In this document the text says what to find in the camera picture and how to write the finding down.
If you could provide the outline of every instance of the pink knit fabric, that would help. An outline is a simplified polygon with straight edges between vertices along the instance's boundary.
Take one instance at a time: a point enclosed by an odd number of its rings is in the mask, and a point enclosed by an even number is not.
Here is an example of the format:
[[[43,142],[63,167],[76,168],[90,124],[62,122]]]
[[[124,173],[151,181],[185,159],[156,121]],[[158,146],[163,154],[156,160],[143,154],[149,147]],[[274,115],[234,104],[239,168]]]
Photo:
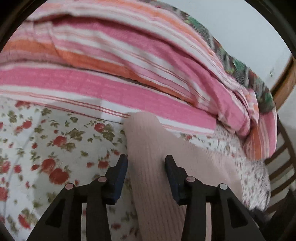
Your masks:
[[[180,241],[185,206],[173,200],[164,169],[166,155],[204,184],[226,183],[242,199],[234,161],[175,137],[149,113],[131,115],[124,123],[133,197],[143,241]],[[210,205],[207,205],[206,240],[211,240]]]

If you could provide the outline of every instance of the green leaf print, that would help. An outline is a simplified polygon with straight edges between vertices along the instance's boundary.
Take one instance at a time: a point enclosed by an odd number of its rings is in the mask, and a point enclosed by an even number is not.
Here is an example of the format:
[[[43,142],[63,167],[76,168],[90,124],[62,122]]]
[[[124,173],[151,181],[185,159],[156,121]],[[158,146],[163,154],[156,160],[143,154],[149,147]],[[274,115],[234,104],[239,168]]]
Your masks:
[[[33,201],[32,204],[34,208],[40,208],[42,206],[42,204],[39,203],[38,201]]]
[[[22,182],[23,179],[24,179],[24,176],[23,175],[20,175],[20,174],[17,177],[18,177],[18,179],[19,179],[20,182]]]
[[[10,224],[10,229],[11,229],[11,231],[12,231],[15,235],[18,235],[19,230],[15,227],[16,223],[15,223],[15,221],[13,220],[13,218],[12,218],[10,215],[8,215],[8,217],[7,217],[6,219],[7,219],[8,223]]]
[[[69,132],[69,135],[70,135],[70,138],[74,138],[74,140],[81,141],[82,140],[81,135],[84,133],[85,133],[85,131],[79,131],[76,128],[74,128],[73,130],[71,130]]]
[[[59,126],[59,123],[57,123],[57,122],[51,122],[50,123],[50,126],[54,126],[55,128],[57,128],[57,126]]]
[[[107,125],[105,125],[105,127],[104,127],[104,131],[107,131],[107,132],[114,132],[114,129],[113,129],[113,127],[108,123]]]
[[[24,154],[25,154],[24,149],[22,149],[22,148],[17,149],[17,155],[19,155],[20,157],[23,157]]]
[[[73,123],[76,123],[78,121],[78,118],[77,117],[71,117],[70,120],[73,122]]]
[[[33,162],[40,159],[40,156],[37,156],[37,152],[36,151],[30,151],[30,154],[32,155],[30,160],[32,160]]]
[[[67,144],[61,145],[61,149],[66,149],[68,152],[72,152],[72,149],[76,148],[75,143],[68,142]]]
[[[108,141],[113,141],[113,137],[115,136],[112,132],[102,132],[103,137]]]
[[[9,116],[10,123],[15,123],[17,121],[17,115],[14,113],[14,111],[10,110],[8,112],[8,116]]]
[[[44,108],[42,111],[41,111],[41,114],[42,116],[45,116],[47,114],[51,114],[52,110],[50,109],[47,109],[47,108]]]
[[[57,194],[55,192],[53,192],[53,193],[48,192],[48,193],[46,193],[46,196],[47,196],[47,201],[49,203],[52,203],[53,200],[57,197]]]
[[[35,133],[42,133],[42,131],[44,131],[44,129],[42,129],[41,125],[38,125],[38,127],[34,128],[34,132]]]
[[[89,154],[88,154],[87,152],[85,152],[85,151],[80,151],[80,153],[81,153],[81,156],[84,156],[84,157],[86,157],[86,156],[89,155]]]
[[[65,127],[69,127],[70,122],[66,121],[65,122]]]
[[[129,221],[130,221],[129,213],[126,212],[126,215],[125,215],[124,217],[122,217],[122,218],[120,219],[120,221],[122,221],[122,222],[129,222]]]

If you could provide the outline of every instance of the pink striped blanket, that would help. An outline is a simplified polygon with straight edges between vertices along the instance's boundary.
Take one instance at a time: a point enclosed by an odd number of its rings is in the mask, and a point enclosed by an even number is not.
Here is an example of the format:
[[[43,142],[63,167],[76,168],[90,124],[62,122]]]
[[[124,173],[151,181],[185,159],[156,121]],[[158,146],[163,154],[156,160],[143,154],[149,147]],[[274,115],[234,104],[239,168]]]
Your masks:
[[[8,64],[20,60],[106,74]],[[129,112],[145,110],[168,128],[191,134],[213,132],[217,118],[244,139],[250,160],[265,159],[276,148],[276,111],[259,114],[254,91],[224,71],[197,32],[172,13],[143,2],[49,0],[14,33],[0,63],[6,95],[70,110],[75,106],[91,116],[95,105],[104,118],[112,115],[110,120],[118,122]]]

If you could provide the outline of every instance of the red rose print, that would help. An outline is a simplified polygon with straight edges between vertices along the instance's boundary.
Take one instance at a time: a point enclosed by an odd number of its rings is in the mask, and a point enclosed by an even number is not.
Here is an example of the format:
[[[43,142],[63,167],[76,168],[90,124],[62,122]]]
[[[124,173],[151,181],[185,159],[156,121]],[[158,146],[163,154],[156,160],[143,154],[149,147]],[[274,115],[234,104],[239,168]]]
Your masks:
[[[111,225],[111,228],[114,229],[114,230],[118,230],[121,228],[121,224],[120,223],[113,223]]]
[[[39,167],[40,167],[40,165],[35,164],[35,165],[33,165],[33,166],[31,167],[31,171],[35,171],[35,170],[38,169]]]
[[[23,127],[21,127],[21,126],[17,126],[16,129],[15,129],[15,131],[14,131],[14,133],[15,133],[15,134],[19,134],[19,133],[22,132],[22,130],[23,130]]]
[[[3,162],[3,165],[1,167],[1,171],[0,173],[7,173],[9,171],[9,168],[10,168],[11,164],[10,164],[10,161],[5,161]]]
[[[55,167],[55,160],[52,158],[45,159],[41,164],[41,171],[50,174]]]
[[[191,135],[186,135],[186,140],[187,141],[192,140],[192,136]]]
[[[104,131],[105,125],[102,123],[98,123],[94,126],[94,130],[102,133]]]
[[[105,169],[109,166],[107,161],[99,161],[98,168]]]
[[[36,142],[34,142],[33,144],[32,144],[32,149],[36,149],[37,148],[37,143]]]
[[[88,162],[88,163],[86,164],[86,167],[90,168],[90,167],[92,167],[93,165],[94,165],[93,162]]]
[[[30,107],[30,102],[26,102],[26,101],[21,101],[19,100],[16,104],[15,104],[15,107],[18,108],[18,107],[26,107],[27,109]]]
[[[24,121],[23,124],[22,124],[22,127],[24,129],[29,129],[30,127],[32,126],[32,122],[27,120],[27,121]]]
[[[58,136],[56,139],[53,140],[53,145],[60,147],[67,143],[67,138],[63,136]]]
[[[49,175],[49,181],[56,185],[61,185],[65,183],[69,178],[69,174],[67,172],[63,172],[62,169],[56,168],[53,172]]]
[[[31,229],[30,224],[26,221],[26,219],[22,215],[19,215],[18,220],[22,227],[24,227],[25,229]]]
[[[22,168],[20,165],[15,165],[15,167],[13,168],[15,173],[20,173],[22,171]]]
[[[8,190],[0,187],[0,201],[6,202],[8,198]]]

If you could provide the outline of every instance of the floral blanket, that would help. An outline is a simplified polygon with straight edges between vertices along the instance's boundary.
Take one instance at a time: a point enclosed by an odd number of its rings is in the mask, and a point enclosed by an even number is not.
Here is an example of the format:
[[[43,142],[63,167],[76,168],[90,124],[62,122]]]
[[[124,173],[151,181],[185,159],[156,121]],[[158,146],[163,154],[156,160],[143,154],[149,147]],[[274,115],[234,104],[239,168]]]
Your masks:
[[[122,124],[6,98],[0,98],[0,134],[0,219],[16,241],[27,239],[65,184],[89,184],[126,154]],[[213,136],[174,134],[232,156],[243,203],[249,209],[266,209],[270,198],[266,167],[246,159],[236,135],[221,125]],[[141,240],[128,174],[120,199],[107,211],[113,241]],[[84,206],[82,240],[85,214]]]

